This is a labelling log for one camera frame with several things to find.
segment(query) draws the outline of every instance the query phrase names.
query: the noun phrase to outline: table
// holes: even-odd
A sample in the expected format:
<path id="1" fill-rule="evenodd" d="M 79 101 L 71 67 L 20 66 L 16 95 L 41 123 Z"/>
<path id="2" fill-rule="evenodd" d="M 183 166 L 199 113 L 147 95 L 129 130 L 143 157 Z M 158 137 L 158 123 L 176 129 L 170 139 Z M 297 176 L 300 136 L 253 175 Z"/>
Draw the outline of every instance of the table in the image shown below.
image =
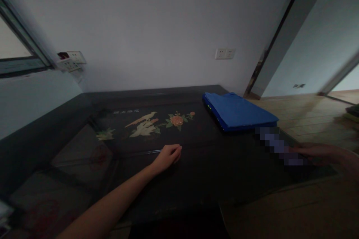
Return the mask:
<path id="1" fill-rule="evenodd" d="M 46 229 L 23 221 L 14 221 L 14 227 L 55 235 L 149 165 L 164 144 L 180 143 L 181 160 L 146 186 L 121 222 L 146 223 L 219 201 L 245 204 L 279 188 L 336 174 L 331 167 L 283 166 L 253 130 L 221 132 L 202 103 L 206 91 L 227 93 L 212 85 L 81 94 L 1 140 L 3 201 L 22 212 L 19 219 L 51 208 L 44 210 L 52 220 Z M 147 121 L 126 127 L 152 112 L 157 113 Z M 171 115 L 184 115 L 181 130 L 174 124 L 167 127 Z M 145 122 L 160 133 L 130 137 Z M 115 139 L 98 141 L 96 132 L 107 128 L 115 129 Z M 290 136 L 277 131 L 294 145 Z"/>

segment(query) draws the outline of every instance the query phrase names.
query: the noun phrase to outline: power strip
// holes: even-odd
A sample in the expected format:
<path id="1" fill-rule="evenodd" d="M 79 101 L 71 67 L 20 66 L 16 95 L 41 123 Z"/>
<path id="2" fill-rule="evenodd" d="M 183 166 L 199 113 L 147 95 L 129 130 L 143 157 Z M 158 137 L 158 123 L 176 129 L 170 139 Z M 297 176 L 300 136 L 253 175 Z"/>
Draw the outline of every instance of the power strip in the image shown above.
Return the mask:
<path id="1" fill-rule="evenodd" d="M 73 72 L 75 70 L 81 69 L 81 67 L 70 58 L 59 60 L 57 64 L 60 68 L 62 67 L 62 69 L 67 70 L 68 72 Z"/>

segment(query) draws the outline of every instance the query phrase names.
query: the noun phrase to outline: wooden floor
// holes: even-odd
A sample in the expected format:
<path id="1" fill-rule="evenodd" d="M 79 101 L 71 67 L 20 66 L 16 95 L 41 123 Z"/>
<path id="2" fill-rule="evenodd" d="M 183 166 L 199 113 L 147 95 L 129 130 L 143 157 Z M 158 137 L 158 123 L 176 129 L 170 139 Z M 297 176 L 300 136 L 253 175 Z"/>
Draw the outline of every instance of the wooden floor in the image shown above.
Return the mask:
<path id="1" fill-rule="evenodd" d="M 250 100 L 275 114 L 299 142 L 359 149 L 358 126 L 343 119 L 349 105 L 322 96 Z M 359 238 L 359 186 L 347 177 L 295 186 L 244 207 L 221 204 L 237 238 Z"/>
<path id="2" fill-rule="evenodd" d="M 359 104 L 359 90 L 331 91 L 328 95 L 349 103 Z"/>

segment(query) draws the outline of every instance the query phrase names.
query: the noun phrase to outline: wall outlet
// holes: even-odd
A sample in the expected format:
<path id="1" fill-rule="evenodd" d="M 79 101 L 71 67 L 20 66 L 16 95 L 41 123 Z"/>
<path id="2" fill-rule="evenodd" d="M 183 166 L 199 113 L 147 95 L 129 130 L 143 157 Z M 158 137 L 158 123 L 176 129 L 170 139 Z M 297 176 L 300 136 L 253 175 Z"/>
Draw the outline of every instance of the wall outlet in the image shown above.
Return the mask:
<path id="1" fill-rule="evenodd" d="M 57 64 L 61 67 L 61 69 L 66 70 L 68 72 L 81 69 L 81 67 L 70 58 L 60 60 L 57 62 Z"/>
<path id="2" fill-rule="evenodd" d="M 70 59 L 72 59 L 77 64 L 86 63 L 86 60 L 80 51 L 68 51 L 67 54 L 70 57 Z"/>
<path id="3" fill-rule="evenodd" d="M 226 49 L 217 49 L 216 51 L 216 60 L 224 59 Z"/>
<path id="4" fill-rule="evenodd" d="M 225 59 L 233 59 L 235 52 L 236 52 L 235 49 L 226 49 L 225 54 L 224 54 L 224 58 Z"/>

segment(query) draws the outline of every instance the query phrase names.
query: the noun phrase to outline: person's hand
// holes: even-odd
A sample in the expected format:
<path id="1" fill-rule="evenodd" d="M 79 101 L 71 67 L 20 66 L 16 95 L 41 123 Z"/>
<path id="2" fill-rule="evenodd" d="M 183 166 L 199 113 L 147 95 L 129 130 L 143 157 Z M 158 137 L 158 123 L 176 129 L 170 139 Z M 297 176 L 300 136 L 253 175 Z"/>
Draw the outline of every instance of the person's hand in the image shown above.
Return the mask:
<path id="1" fill-rule="evenodd" d="M 340 161 L 344 149 L 325 144 L 302 143 L 301 147 L 291 148 L 290 151 L 303 154 L 315 165 L 329 165 Z"/>
<path id="2" fill-rule="evenodd" d="M 172 164 L 178 162 L 181 157 L 181 150 L 182 146 L 179 144 L 164 146 L 157 158 L 150 164 L 153 173 L 158 175 Z"/>

